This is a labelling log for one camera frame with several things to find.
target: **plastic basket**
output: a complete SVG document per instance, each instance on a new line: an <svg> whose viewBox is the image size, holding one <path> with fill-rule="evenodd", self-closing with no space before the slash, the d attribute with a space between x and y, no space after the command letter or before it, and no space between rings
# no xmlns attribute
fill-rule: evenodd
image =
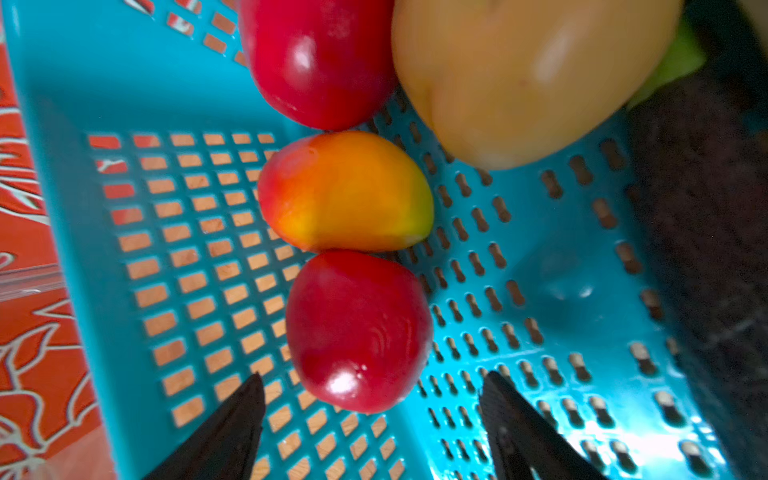
<svg viewBox="0 0 768 480"><path fill-rule="evenodd" d="M394 98L369 128L402 146L435 193L435 231L399 253L429 291L434 354L383 415L306 393L283 315L308 255L263 222L256 188L271 153L312 131L257 94L233 7L3 1L122 478L148 473L256 371L269 405L254 478L492 478L484 369L509 375L611 478L732 478L643 267L621 114L550 158L487 174L446 156Z"/></svg>

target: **basket hole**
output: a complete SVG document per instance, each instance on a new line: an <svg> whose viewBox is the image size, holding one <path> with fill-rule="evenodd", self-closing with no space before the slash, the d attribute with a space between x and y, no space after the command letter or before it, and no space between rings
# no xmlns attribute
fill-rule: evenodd
<svg viewBox="0 0 768 480"><path fill-rule="evenodd" d="M558 363L555 362L555 360L550 357L546 356L541 362L544 364L544 368L547 369L547 373L549 373L549 379L554 383L555 385L562 385L563 384L563 375L560 374L560 370L558 369Z"/></svg>
<svg viewBox="0 0 768 480"><path fill-rule="evenodd" d="M181 390L186 389L194 384L194 372L192 368L176 372L171 376L167 376L163 379L163 389L165 390L165 396L173 396L179 393Z"/></svg>
<svg viewBox="0 0 768 480"><path fill-rule="evenodd" d="M608 202L604 198L598 198L592 202L592 210L598 216L603 228L610 230L619 224L619 220L614 216L611 207L608 206Z"/></svg>
<svg viewBox="0 0 768 480"><path fill-rule="evenodd" d="M440 199L442 200L442 204L445 208L449 208L451 205L453 205L453 200L451 199L451 196L448 195L448 189L445 188L445 185L440 185L437 187L437 193L440 195Z"/></svg>
<svg viewBox="0 0 768 480"><path fill-rule="evenodd" d="M477 356L479 354L478 348L475 346L475 340L472 338L472 335L465 333L463 335L464 341L467 343L467 347L469 348L469 354L472 356Z"/></svg>
<svg viewBox="0 0 768 480"><path fill-rule="evenodd" d="M475 385L472 383L472 376L469 375L468 372L462 370L462 378L464 379L464 383L467 384L467 392L471 394L474 394L475 392L477 392Z"/></svg>
<svg viewBox="0 0 768 480"><path fill-rule="evenodd" d="M643 373L643 375L652 376L658 371L656 364L650 358L650 352L648 352L648 348L643 343L632 343L629 346L629 350L630 353L632 353L634 359L637 361L637 366L640 368L640 371Z"/></svg>
<svg viewBox="0 0 768 480"><path fill-rule="evenodd" d="M469 454L467 453L467 448L461 439L456 440L456 446L458 447L458 453L460 454L460 456L464 460L469 460Z"/></svg>
<svg viewBox="0 0 768 480"><path fill-rule="evenodd" d="M600 453L598 452L598 446L595 445L594 442L591 440L582 440L581 448L584 450L584 453L587 454L587 458L589 459L590 463L597 470L602 470L605 468L605 463L603 462L603 459L600 457Z"/></svg>
<svg viewBox="0 0 768 480"><path fill-rule="evenodd" d="M442 414L445 415L445 421L448 424L448 427L451 429L456 428L456 422L453 421L453 416L451 415L451 411L448 410L448 408L443 407L442 408Z"/></svg>
<svg viewBox="0 0 768 480"><path fill-rule="evenodd" d="M509 213L509 210L507 210L507 206L505 205L503 198L495 197L491 202L491 204L496 209L496 214L498 215L498 219L502 223L507 223L512 219L512 215Z"/></svg>
<svg viewBox="0 0 768 480"><path fill-rule="evenodd" d="M589 185L592 183L592 180L594 180L592 172L587 168L587 163L581 155L573 157L571 161L568 162L568 165L574 171L574 174L576 174L576 181L579 185Z"/></svg>
<svg viewBox="0 0 768 480"><path fill-rule="evenodd" d="M536 402L536 408L541 412L541 416L544 417L544 420L546 420L549 425L552 425L552 428L556 429L558 427L558 421L554 419L554 415L552 415L552 407L548 403L544 400L539 400Z"/></svg>
<svg viewBox="0 0 768 480"><path fill-rule="evenodd" d="M283 384L275 380L264 387L264 401L267 405L277 400L283 394Z"/></svg>
<svg viewBox="0 0 768 480"><path fill-rule="evenodd" d="M504 336L507 337L507 343L509 344L510 348L513 349L519 349L520 348L520 341L518 340L518 337L515 335L515 328L512 327L509 323L504 323L502 325L502 332L504 333Z"/></svg>
<svg viewBox="0 0 768 480"><path fill-rule="evenodd" d="M201 397L190 399L173 409L174 424L177 428L181 428L202 415L204 411L205 405Z"/></svg>
<svg viewBox="0 0 768 480"><path fill-rule="evenodd" d="M395 444L395 439L393 437L389 437L387 441L384 442L384 445L379 447L379 451L382 453L382 457L387 460L392 456L392 453L395 452L396 448L397 445Z"/></svg>
<svg viewBox="0 0 768 480"><path fill-rule="evenodd" d="M255 321L256 321L256 311L253 310L253 307L248 307L245 310L241 310L240 312L232 314L232 323L235 325L235 328L238 330L246 326L249 326L251 323Z"/></svg>
<svg viewBox="0 0 768 480"><path fill-rule="evenodd" d="M146 276L154 275L160 271L160 265L154 258L140 260L126 265L128 277L131 280L137 280Z"/></svg>
<svg viewBox="0 0 768 480"><path fill-rule="evenodd" d="M424 154L424 165L427 166L427 171L430 175L434 175L437 173L437 165L435 165L435 161L432 159L432 154L429 152Z"/></svg>
<svg viewBox="0 0 768 480"><path fill-rule="evenodd" d="M661 414L664 417L664 421L672 426L681 426L685 424L683 414L677 409L675 405L674 397L668 392L656 392L654 394L654 400L661 409Z"/></svg>
<svg viewBox="0 0 768 480"><path fill-rule="evenodd" d="M498 352L498 345L496 345L496 341L493 340L493 333L491 333L491 330L484 328L480 330L480 334L485 339L485 342L488 344L488 350L491 353Z"/></svg>
<svg viewBox="0 0 768 480"><path fill-rule="evenodd" d="M336 435L332 432L326 435L326 437L320 442L315 445L315 448L317 449L317 456L320 457L320 460L325 460L328 455L333 452L333 450L336 448Z"/></svg>
<svg viewBox="0 0 768 480"><path fill-rule="evenodd" d="M432 351L435 353L435 360L438 363L442 363L445 360L442 353L440 353L440 347L437 346L437 342L432 342Z"/></svg>
<svg viewBox="0 0 768 480"><path fill-rule="evenodd" d="M536 379L536 376L533 373L533 367L531 366L531 364L523 360L518 364L518 367L520 368L520 371L525 377L525 384L531 387L532 389L538 388L538 380Z"/></svg>
<svg viewBox="0 0 768 480"><path fill-rule="evenodd" d="M629 448L627 447L627 444L622 442L621 440L612 440L610 445L611 445L611 450L613 450L614 454L616 454L616 457L619 460L619 465L621 466L621 468L629 473L636 472L637 465L635 464L634 460L632 459L632 456L629 453Z"/></svg>
<svg viewBox="0 0 768 480"><path fill-rule="evenodd" d="M605 403L605 400L598 396L592 396L589 397L589 405L594 410L595 416L598 418L598 423L607 428L613 428L616 426L616 422L614 421L613 417L611 417L611 414L608 413L608 405Z"/></svg>
<svg viewBox="0 0 768 480"><path fill-rule="evenodd" d="M501 312L502 311L502 303L498 301L498 297L496 296L496 290L493 290L492 286L489 286L485 289L485 296L488 298L488 301L491 303L491 310L494 312Z"/></svg>
<svg viewBox="0 0 768 480"><path fill-rule="evenodd" d="M488 222L485 221L485 216L482 214L482 210L479 208L475 208L472 210L472 218L475 219L475 223L478 226L478 230L481 232L487 232L488 231Z"/></svg>
<svg viewBox="0 0 768 480"><path fill-rule="evenodd" d="M554 171L547 170L541 174L541 181L544 186L547 187L547 192L550 198L557 200L563 196L563 188L558 183L558 178L554 175Z"/></svg>
<svg viewBox="0 0 768 480"><path fill-rule="evenodd" d="M563 399L562 405L563 410L568 415L568 421L571 423L571 426L576 429L584 428L584 419L579 415L576 402L573 399Z"/></svg>
<svg viewBox="0 0 768 480"><path fill-rule="evenodd" d="M587 366L584 364L584 357L580 353L569 355L568 362L574 367L576 378L580 382L590 382L592 380L592 374L587 370Z"/></svg>
<svg viewBox="0 0 768 480"><path fill-rule="evenodd" d="M448 306L451 308L451 312L453 312L453 319L457 323L461 323L462 321L464 321L464 317L462 316L462 313L458 311L458 304L456 303L456 301L451 300L450 302L448 302Z"/></svg>
<svg viewBox="0 0 768 480"><path fill-rule="evenodd" d="M456 275L456 280L459 283L464 283L464 281L467 280L467 277L464 275L464 272L462 272L462 268L458 264L457 260L451 260L451 268L453 269L453 273Z"/></svg>
<svg viewBox="0 0 768 480"><path fill-rule="evenodd" d="M274 370L275 362L272 360L271 356L267 355L258 359L256 362L251 363L248 368L250 368L251 373L258 373L261 376L265 376L267 373Z"/></svg>
<svg viewBox="0 0 768 480"><path fill-rule="evenodd" d="M212 257L221 257L232 251L232 243L229 240L217 240L208 244L208 253Z"/></svg>
<svg viewBox="0 0 768 480"><path fill-rule="evenodd" d="M294 432L283 439L282 442L277 444L277 450L280 452L280 457L285 460L290 457L301 446L301 438L298 432Z"/></svg>
<svg viewBox="0 0 768 480"><path fill-rule="evenodd" d="M690 468L692 472L700 476L709 476L711 474L712 469L704 460L701 447L690 440L684 440L680 443L680 450L683 455L685 455L685 459L688 462L688 468Z"/></svg>
<svg viewBox="0 0 768 480"><path fill-rule="evenodd" d="M175 217L181 215L184 211L181 204L177 201L167 202L165 204L156 204L154 211L159 218Z"/></svg>
<svg viewBox="0 0 768 480"><path fill-rule="evenodd" d="M440 246L447 250L451 247L451 242L449 242L448 237L445 235L445 230L443 230L442 227L437 227L435 230L435 233L437 234L438 239L440 240Z"/></svg>
<svg viewBox="0 0 768 480"><path fill-rule="evenodd" d="M634 248L627 243L621 242L616 246L616 254L624 264L624 270L630 275L637 275L643 271L643 264L637 259L634 254Z"/></svg>
<svg viewBox="0 0 768 480"><path fill-rule="evenodd" d="M196 302L189 303L187 305L187 312L192 320L206 316L208 313L213 312L216 309L214 299L210 297L203 298Z"/></svg>
<svg viewBox="0 0 768 480"><path fill-rule="evenodd" d="M240 275L240 265L237 262L227 263L216 267L216 276L219 280L228 280Z"/></svg>
<svg viewBox="0 0 768 480"><path fill-rule="evenodd" d="M469 234L467 233L467 230L464 229L464 224L462 223L462 219L455 218L453 219L453 228L456 230L456 234L458 234L458 239L462 242L467 241L469 238Z"/></svg>
<svg viewBox="0 0 768 480"><path fill-rule="evenodd" d="M224 336L224 327L221 323L216 322L197 330L195 336L197 337L197 343L200 346L206 346Z"/></svg>
<svg viewBox="0 0 768 480"><path fill-rule="evenodd" d="M509 291L509 294L512 297L512 302L517 306L524 306L525 305L525 297L523 296L522 292L520 291L520 287L518 286L518 283L514 280L509 280L507 282L507 291Z"/></svg>
<svg viewBox="0 0 768 480"><path fill-rule="evenodd" d="M445 326L445 319L442 318L442 312L440 311L440 307L437 305L433 305L432 313L435 314L435 321L437 322L438 326Z"/></svg>
<svg viewBox="0 0 768 480"><path fill-rule="evenodd" d="M146 308L155 303L160 303L168 298L168 289L165 285L156 285L146 288L144 290L138 290L134 293L136 303L139 308Z"/></svg>
<svg viewBox="0 0 768 480"><path fill-rule="evenodd" d="M174 328L177 324L176 315L172 312L162 313L144 321L144 329L148 336L156 336Z"/></svg>
<svg viewBox="0 0 768 480"><path fill-rule="evenodd" d="M229 376L218 382L214 386L216 398L219 400L219 402L223 402L229 398L229 396L232 395L238 387L240 387L241 383L242 382L240 381L240 377L237 374Z"/></svg>
<svg viewBox="0 0 768 480"><path fill-rule="evenodd" d="M645 289L640 294L643 304L648 309L648 314L654 320L661 320L664 318L664 309L661 306L661 298L656 290Z"/></svg>
<svg viewBox="0 0 768 480"><path fill-rule="evenodd" d="M181 154L176 156L179 166L182 168L199 167L203 164L198 154Z"/></svg>
<svg viewBox="0 0 768 480"><path fill-rule="evenodd" d="M229 349L223 349L205 357L205 367L209 373L215 373L232 363L232 352Z"/></svg>
<svg viewBox="0 0 768 480"><path fill-rule="evenodd" d="M227 305L232 305L237 302L241 302L248 297L248 289L245 285L237 285L232 288L224 290L224 299L227 301Z"/></svg>
<svg viewBox="0 0 768 480"><path fill-rule="evenodd" d="M221 219L221 217L201 220L200 230L202 230L205 234L220 232L224 230L224 221Z"/></svg>
<svg viewBox="0 0 768 480"><path fill-rule="evenodd" d="M456 384L453 382L453 377L450 373L446 373L443 375L443 378L445 379L445 382L448 383L448 391L451 393L451 395L458 395L458 389L456 388Z"/></svg>
<svg viewBox="0 0 768 480"><path fill-rule="evenodd" d="M616 140L608 139L600 143L600 151L603 153L611 170L620 171L627 166L627 160L619 151L619 145L616 143Z"/></svg>
<svg viewBox="0 0 768 480"><path fill-rule="evenodd" d="M467 303L469 304L469 309L472 311L472 315L475 318L480 318L482 316L482 311L480 311L480 307L478 306L477 301L475 300L475 296L471 293L467 293L466 296Z"/></svg>

